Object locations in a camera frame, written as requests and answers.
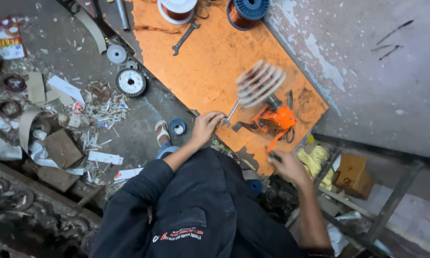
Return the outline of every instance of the wrench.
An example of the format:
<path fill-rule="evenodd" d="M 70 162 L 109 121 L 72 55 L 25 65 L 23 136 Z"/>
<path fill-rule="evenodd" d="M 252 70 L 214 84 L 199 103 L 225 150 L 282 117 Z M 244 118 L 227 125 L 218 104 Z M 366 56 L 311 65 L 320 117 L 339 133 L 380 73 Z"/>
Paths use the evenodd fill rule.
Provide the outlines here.
<path fill-rule="evenodd" d="M 191 26 L 189 26 L 188 30 L 183 34 L 183 37 L 178 40 L 178 43 L 175 46 L 172 46 L 172 49 L 175 51 L 174 56 L 178 55 L 178 50 L 180 49 L 181 45 L 184 43 L 184 41 L 188 38 L 189 34 L 191 34 L 192 31 L 194 31 L 195 28 L 199 28 L 201 25 L 196 24 L 196 19 L 193 18 L 191 20 Z"/>
<path fill-rule="evenodd" d="M 241 102 L 241 98 L 237 98 L 237 102 L 234 104 L 234 107 L 232 107 L 231 112 L 229 112 L 228 118 L 221 121 L 221 126 L 223 126 L 224 124 L 228 124 L 226 127 L 229 127 L 231 125 L 231 122 L 229 122 L 229 119 L 231 118 L 232 114 L 234 113 L 235 109 L 237 108 L 240 102 Z"/>

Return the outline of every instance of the small blue spool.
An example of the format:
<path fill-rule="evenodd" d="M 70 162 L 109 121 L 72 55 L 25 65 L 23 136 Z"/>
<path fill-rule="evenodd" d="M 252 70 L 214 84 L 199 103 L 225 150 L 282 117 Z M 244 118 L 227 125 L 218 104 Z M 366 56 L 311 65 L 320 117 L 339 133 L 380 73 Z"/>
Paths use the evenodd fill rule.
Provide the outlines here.
<path fill-rule="evenodd" d="M 251 28 L 239 27 L 231 20 L 229 17 L 229 6 L 232 1 L 234 1 L 234 7 L 237 9 L 237 12 L 245 19 L 251 21 L 263 18 L 269 8 L 269 0 L 230 0 L 226 8 L 226 14 L 228 15 L 229 23 L 238 30 L 249 30 Z"/>
<path fill-rule="evenodd" d="M 169 131 L 175 135 L 181 135 L 185 132 L 186 125 L 181 119 L 174 119 L 169 125 Z"/>
<path fill-rule="evenodd" d="M 261 183 L 261 180 L 249 179 L 246 180 L 246 184 L 250 187 L 255 197 L 258 196 L 263 190 L 263 184 Z"/>

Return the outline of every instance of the orange workbench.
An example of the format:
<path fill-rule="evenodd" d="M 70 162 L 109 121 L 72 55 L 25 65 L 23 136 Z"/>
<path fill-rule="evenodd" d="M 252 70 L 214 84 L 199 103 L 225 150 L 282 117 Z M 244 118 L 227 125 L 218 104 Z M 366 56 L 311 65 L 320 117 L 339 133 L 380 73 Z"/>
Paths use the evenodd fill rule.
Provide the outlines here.
<path fill-rule="evenodd" d="M 275 149 L 291 151 L 320 119 L 328 106 L 315 91 L 303 73 L 283 50 L 262 22 L 248 31 L 233 28 L 226 18 L 227 0 L 199 0 L 195 29 L 173 56 L 172 46 L 186 32 L 189 24 L 177 26 L 168 23 L 159 14 L 157 4 L 148 0 L 132 0 L 135 26 L 152 26 L 166 30 L 180 30 L 179 34 L 161 31 L 134 31 L 142 49 L 143 65 L 149 69 L 189 109 L 199 114 L 211 110 L 229 113 L 237 101 L 235 79 L 252 68 L 259 59 L 265 59 L 287 72 L 285 83 L 275 92 L 285 104 L 288 91 L 293 91 L 293 111 L 297 117 L 296 138 L 291 144 L 279 141 Z M 273 135 L 256 134 L 241 128 L 237 133 L 231 127 L 237 121 L 251 122 L 261 107 L 235 111 L 231 126 L 216 131 L 221 140 L 251 164 L 258 173 L 270 175 L 273 168 L 267 162 L 264 147 Z"/>

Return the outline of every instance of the jacket pocket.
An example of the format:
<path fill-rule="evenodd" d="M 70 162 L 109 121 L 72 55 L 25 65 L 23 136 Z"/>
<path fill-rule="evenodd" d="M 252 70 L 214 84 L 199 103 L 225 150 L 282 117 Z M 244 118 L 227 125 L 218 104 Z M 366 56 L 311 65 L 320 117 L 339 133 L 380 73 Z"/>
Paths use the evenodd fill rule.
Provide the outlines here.
<path fill-rule="evenodd" d="M 167 231 L 189 226 L 207 227 L 205 211 L 197 207 L 185 208 L 177 214 L 171 214 L 158 220 L 155 224 L 155 229 L 158 231 Z"/>

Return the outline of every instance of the sandal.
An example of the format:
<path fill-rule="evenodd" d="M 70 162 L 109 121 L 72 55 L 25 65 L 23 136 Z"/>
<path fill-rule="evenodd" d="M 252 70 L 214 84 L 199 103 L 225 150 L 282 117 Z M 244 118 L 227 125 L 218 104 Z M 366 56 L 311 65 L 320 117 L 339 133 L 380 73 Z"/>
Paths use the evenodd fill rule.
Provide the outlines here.
<path fill-rule="evenodd" d="M 162 125 L 162 124 L 165 124 L 165 125 L 167 126 L 167 130 L 169 130 L 169 126 L 167 125 L 167 122 L 166 122 L 166 121 L 164 121 L 164 120 L 160 120 L 160 121 L 158 121 L 158 122 L 156 123 L 156 125 L 154 126 L 154 131 L 156 132 L 156 130 L 158 129 L 158 126 L 160 126 L 160 125 Z M 157 137 L 159 147 L 161 147 L 161 144 L 159 143 L 159 139 L 160 139 L 160 138 L 161 138 L 161 136 L 163 136 L 163 135 L 167 135 L 167 136 L 169 137 L 169 139 L 170 139 L 170 135 L 169 135 L 169 133 L 168 133 L 166 130 L 164 130 L 164 126 L 162 126 L 161 133 L 160 133 L 160 134 L 158 135 L 158 137 Z"/>

